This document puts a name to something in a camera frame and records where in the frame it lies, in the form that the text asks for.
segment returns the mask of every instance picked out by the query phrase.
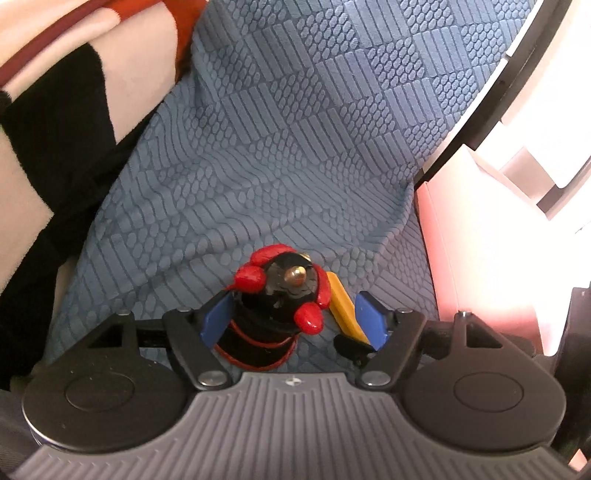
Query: brass knob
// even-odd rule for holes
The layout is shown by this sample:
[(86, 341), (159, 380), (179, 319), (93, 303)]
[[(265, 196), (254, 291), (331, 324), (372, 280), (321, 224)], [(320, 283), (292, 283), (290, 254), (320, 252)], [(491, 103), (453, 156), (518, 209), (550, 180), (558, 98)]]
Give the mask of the brass knob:
[(304, 267), (291, 267), (285, 271), (283, 279), (292, 287), (301, 287), (306, 281), (306, 269)]

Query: black figurine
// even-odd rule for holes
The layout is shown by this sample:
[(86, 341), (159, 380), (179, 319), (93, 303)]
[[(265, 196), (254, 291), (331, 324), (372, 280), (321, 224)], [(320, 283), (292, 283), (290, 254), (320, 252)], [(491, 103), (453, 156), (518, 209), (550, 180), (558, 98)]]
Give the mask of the black figurine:
[(255, 251), (234, 275), (235, 312), (216, 350), (241, 368), (266, 371), (283, 364), (300, 333), (322, 331), (330, 305), (326, 272), (283, 244)]

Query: red hand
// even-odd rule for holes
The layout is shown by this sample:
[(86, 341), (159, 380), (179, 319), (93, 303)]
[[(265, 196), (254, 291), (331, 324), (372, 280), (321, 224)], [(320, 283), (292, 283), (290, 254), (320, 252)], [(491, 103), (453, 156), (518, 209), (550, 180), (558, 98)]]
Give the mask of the red hand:
[(259, 293), (266, 283), (263, 269), (251, 264), (241, 266), (234, 275), (234, 288), (243, 293)]
[(283, 244), (269, 245), (268, 247), (260, 248), (254, 252), (251, 255), (250, 263), (252, 265), (256, 265), (257, 267), (262, 267), (266, 263), (273, 260), (277, 255), (287, 252), (295, 252), (295, 250), (292, 247)]
[(316, 276), (318, 276), (318, 295), (316, 296), (316, 303), (322, 310), (326, 310), (330, 306), (330, 291), (329, 276), (318, 265), (314, 264)]
[(295, 311), (294, 322), (303, 333), (316, 335), (322, 331), (324, 317), (317, 303), (304, 303)]

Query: blue plastic tab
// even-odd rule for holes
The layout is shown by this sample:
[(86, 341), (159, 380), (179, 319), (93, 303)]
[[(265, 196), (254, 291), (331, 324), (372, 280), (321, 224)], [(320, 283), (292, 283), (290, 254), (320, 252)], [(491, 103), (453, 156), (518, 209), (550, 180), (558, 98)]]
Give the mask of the blue plastic tab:
[(213, 346), (220, 339), (234, 315), (234, 298), (231, 291), (224, 291), (217, 294), (205, 304), (201, 320), (201, 340), (207, 348)]
[(368, 291), (360, 291), (355, 297), (355, 320), (376, 350), (388, 339), (387, 317), (391, 313)]

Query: small logo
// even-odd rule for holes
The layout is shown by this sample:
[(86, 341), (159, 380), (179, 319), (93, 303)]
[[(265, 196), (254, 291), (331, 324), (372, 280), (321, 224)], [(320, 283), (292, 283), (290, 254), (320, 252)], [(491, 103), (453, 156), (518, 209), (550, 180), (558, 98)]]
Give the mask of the small logo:
[(301, 379), (297, 378), (297, 377), (289, 377), (286, 381), (286, 384), (288, 384), (290, 387), (297, 387), (298, 385), (301, 385), (303, 382)]

